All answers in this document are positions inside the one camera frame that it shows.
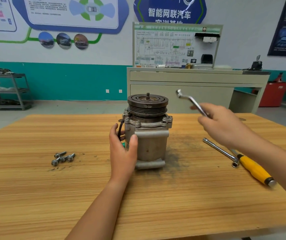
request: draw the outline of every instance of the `pile of bolts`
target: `pile of bolts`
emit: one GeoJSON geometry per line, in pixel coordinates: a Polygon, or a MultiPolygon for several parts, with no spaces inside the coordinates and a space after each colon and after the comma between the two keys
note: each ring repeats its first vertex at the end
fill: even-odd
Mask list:
{"type": "Polygon", "coordinates": [[[61,163],[66,162],[66,161],[71,162],[74,160],[75,153],[64,156],[65,154],[66,154],[66,152],[56,153],[54,155],[54,157],[56,159],[54,159],[52,161],[52,166],[57,166],[59,162],[61,162],[61,163]]]}

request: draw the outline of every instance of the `teal wall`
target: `teal wall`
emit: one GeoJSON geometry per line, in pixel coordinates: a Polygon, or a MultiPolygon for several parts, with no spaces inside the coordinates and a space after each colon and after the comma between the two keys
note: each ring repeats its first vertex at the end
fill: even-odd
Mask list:
{"type": "MultiPolygon", "coordinates": [[[[25,73],[36,100],[126,100],[125,65],[0,62],[1,68],[25,73]]],[[[24,86],[24,79],[18,78],[24,86]]],[[[9,79],[0,85],[12,86],[9,79]]]]}

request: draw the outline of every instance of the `gray floor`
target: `gray floor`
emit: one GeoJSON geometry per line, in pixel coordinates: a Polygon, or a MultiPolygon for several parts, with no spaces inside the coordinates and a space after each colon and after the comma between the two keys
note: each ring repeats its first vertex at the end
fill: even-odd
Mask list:
{"type": "MultiPolygon", "coordinates": [[[[126,101],[36,101],[33,108],[25,111],[0,110],[0,129],[30,114],[121,114],[126,107],[126,101]]],[[[286,108],[259,108],[257,115],[286,126],[286,108]]],[[[286,233],[252,237],[252,240],[281,239],[286,239],[286,233]]]]}

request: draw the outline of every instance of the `circular photo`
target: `circular photo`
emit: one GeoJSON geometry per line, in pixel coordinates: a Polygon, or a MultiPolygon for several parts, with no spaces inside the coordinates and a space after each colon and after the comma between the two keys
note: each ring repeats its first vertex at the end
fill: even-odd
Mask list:
{"type": "Polygon", "coordinates": [[[74,44],[80,50],[84,50],[89,46],[87,38],[82,34],[75,35],[74,44]]]}
{"type": "Polygon", "coordinates": [[[59,33],[56,36],[56,42],[59,47],[65,50],[69,49],[72,45],[70,36],[65,33],[59,33]]]}
{"type": "Polygon", "coordinates": [[[39,41],[41,45],[45,48],[52,48],[54,46],[53,36],[48,32],[41,32],[39,34],[39,41]]]}

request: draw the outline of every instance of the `tool cart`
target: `tool cart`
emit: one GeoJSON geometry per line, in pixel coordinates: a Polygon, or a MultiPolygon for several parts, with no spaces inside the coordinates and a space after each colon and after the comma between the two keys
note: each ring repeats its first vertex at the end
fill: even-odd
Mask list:
{"type": "Polygon", "coordinates": [[[32,94],[26,79],[25,74],[21,74],[21,73],[10,73],[10,74],[0,74],[0,78],[9,78],[12,80],[13,83],[13,88],[8,88],[6,90],[0,90],[0,94],[16,94],[18,97],[18,102],[17,101],[13,101],[13,100],[8,100],[8,99],[2,99],[1,95],[0,95],[0,109],[28,109],[30,107],[32,107],[33,104],[33,98],[32,98],[32,94]],[[25,83],[26,83],[26,88],[19,88],[17,86],[16,83],[16,79],[17,78],[24,78],[25,79],[25,83]],[[30,94],[30,100],[29,101],[23,101],[22,100],[22,94],[23,93],[29,93],[30,94]]]}

